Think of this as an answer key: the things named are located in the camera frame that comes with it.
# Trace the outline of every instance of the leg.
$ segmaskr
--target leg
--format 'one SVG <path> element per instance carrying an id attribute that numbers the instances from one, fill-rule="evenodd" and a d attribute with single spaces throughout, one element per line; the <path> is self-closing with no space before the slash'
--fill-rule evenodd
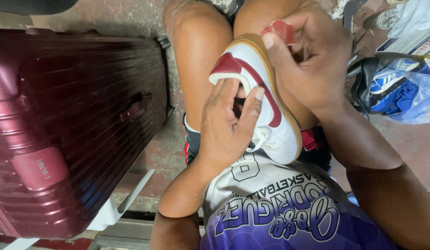
<path id="1" fill-rule="evenodd" d="M 163 12 L 172 43 L 186 120 L 200 131 L 202 107 L 213 91 L 209 74 L 233 40 L 227 20 L 211 5 L 193 0 L 168 0 Z"/>
<path id="2" fill-rule="evenodd" d="M 235 19 L 234 37 L 246 33 L 258 34 L 272 21 L 291 14 L 301 3 L 302 0 L 245 0 Z M 280 87 L 280 84 L 281 81 L 277 78 L 279 94 L 297 120 L 301 130 L 318 125 L 318 119 L 314 114 L 296 101 L 287 90 Z"/>

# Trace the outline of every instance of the white shoelace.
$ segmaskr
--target white shoelace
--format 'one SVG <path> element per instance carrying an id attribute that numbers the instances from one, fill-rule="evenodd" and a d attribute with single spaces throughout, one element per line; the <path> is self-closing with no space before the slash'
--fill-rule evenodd
<path id="1" fill-rule="evenodd" d="M 254 130 L 254 136 L 252 137 L 252 142 L 255 144 L 255 148 L 247 148 L 247 152 L 257 151 L 260 148 L 272 148 L 275 146 L 276 142 L 268 142 L 270 138 L 270 130 L 265 127 L 258 127 Z"/>

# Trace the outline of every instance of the shorts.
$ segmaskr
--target shorts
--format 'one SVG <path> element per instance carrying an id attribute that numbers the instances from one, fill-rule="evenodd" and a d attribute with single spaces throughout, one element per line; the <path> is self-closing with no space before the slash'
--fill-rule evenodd
<path id="1" fill-rule="evenodd" d="M 201 143 L 201 134 L 187 124 L 185 113 L 182 117 L 182 125 L 185 132 L 185 163 L 189 165 L 198 154 Z M 303 139 L 303 148 L 297 161 L 315 164 L 323 168 L 326 172 L 330 172 L 330 161 L 332 159 L 332 155 L 326 142 L 323 128 L 317 126 L 315 128 L 302 131 L 301 137 Z"/>

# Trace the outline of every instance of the plastic bag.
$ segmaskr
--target plastic bag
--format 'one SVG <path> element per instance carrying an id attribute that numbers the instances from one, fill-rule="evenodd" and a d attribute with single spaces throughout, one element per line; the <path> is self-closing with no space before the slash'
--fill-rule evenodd
<path id="1" fill-rule="evenodd" d="M 430 123 L 430 70 L 408 72 L 405 77 L 418 86 L 418 92 L 409 110 L 389 115 L 387 119 L 403 124 Z"/>
<path id="2" fill-rule="evenodd" d="M 399 38 L 415 30 L 425 30 L 430 26 L 430 0 L 409 0 L 397 5 L 400 20 L 388 33 L 389 38 Z"/>

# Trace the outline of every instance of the maroon suitcase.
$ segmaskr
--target maroon suitcase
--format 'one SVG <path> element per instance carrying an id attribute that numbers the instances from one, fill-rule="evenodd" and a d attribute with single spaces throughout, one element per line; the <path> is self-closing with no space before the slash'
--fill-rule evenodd
<path id="1" fill-rule="evenodd" d="M 166 119 L 142 38 L 0 30 L 0 233 L 83 232 Z"/>

